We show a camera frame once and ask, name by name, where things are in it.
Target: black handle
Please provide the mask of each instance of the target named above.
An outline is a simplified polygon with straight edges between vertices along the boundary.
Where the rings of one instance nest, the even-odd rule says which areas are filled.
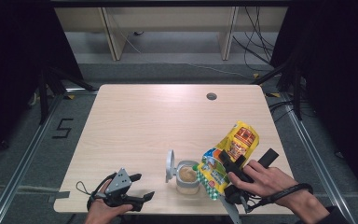
[[[258,163],[260,163],[264,168],[269,168],[269,166],[272,164],[275,159],[277,159],[279,154],[274,151],[274,149],[270,148],[261,158],[258,160]]]

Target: snack bag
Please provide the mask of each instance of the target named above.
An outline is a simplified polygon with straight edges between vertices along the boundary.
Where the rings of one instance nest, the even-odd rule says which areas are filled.
[[[242,169],[257,147],[258,139],[257,132],[250,125],[237,121],[222,141],[204,153],[201,163],[194,169],[197,171],[197,179],[211,199],[216,200],[229,184],[226,169],[219,158],[220,153],[225,150],[231,161]]]

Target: sleeve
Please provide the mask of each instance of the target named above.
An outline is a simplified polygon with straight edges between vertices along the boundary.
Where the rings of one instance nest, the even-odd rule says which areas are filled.
[[[345,219],[344,216],[342,216],[341,211],[339,211],[338,207],[331,206],[326,207],[327,211],[329,211],[329,215],[322,219],[318,224],[349,224],[347,219]]]

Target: human hand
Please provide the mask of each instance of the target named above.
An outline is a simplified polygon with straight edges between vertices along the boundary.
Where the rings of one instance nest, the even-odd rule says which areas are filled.
[[[243,172],[250,176],[254,183],[243,182],[233,173],[228,173],[228,178],[237,188],[244,189],[260,197],[268,197],[298,184],[291,176],[279,168],[270,167],[266,169],[254,160],[249,161],[243,167]],[[284,200],[278,200],[276,203],[285,206]]]
[[[279,168],[266,169],[257,161],[249,161],[243,167],[243,172],[250,176],[254,183],[243,182],[230,172],[228,178],[231,183],[262,198],[298,184]],[[319,200],[305,189],[284,196],[275,203],[289,208],[305,223],[317,223],[329,214]]]
[[[105,192],[107,186],[112,180],[106,181],[100,189],[100,192]],[[122,215],[132,209],[132,205],[123,204],[118,207],[109,207],[103,199],[96,199],[89,207],[86,224],[107,224],[118,215]]]

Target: metal rod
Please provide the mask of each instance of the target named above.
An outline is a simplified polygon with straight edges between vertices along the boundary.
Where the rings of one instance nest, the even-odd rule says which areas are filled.
[[[290,97],[285,92],[283,92],[281,96],[284,101],[290,100]],[[340,190],[338,189],[336,183],[334,182],[326,166],[324,165],[324,162],[321,156],[319,155],[312,140],[310,139],[310,136],[303,122],[296,118],[296,114],[293,112],[293,108],[291,105],[286,106],[286,111],[288,112],[290,120],[294,124],[295,129],[298,135],[300,136],[300,139],[304,144],[304,147],[307,150],[308,155],[310,156],[310,160],[313,166],[315,167],[316,173],[321,179],[324,189],[326,190],[326,193],[329,196],[332,204],[338,207],[338,209],[341,211],[342,215],[348,220],[348,222],[350,222],[351,224],[355,224],[356,221],[353,215],[351,214],[351,211],[347,205],[346,200],[340,193]]]
[[[0,197],[0,223],[5,217],[7,209],[9,208],[11,202],[13,201],[16,191],[34,158],[34,155],[43,139],[43,136],[46,133],[46,129],[50,124],[51,117],[54,114],[54,111],[56,110],[58,105],[60,104],[61,100],[62,97],[60,95],[54,97],[50,106],[50,113],[48,114],[48,117],[37,128],[33,140],[31,141],[30,145],[28,146],[27,150],[22,156],[21,161],[16,168],[16,171],[14,172],[13,176],[10,178],[9,182],[7,183]]]

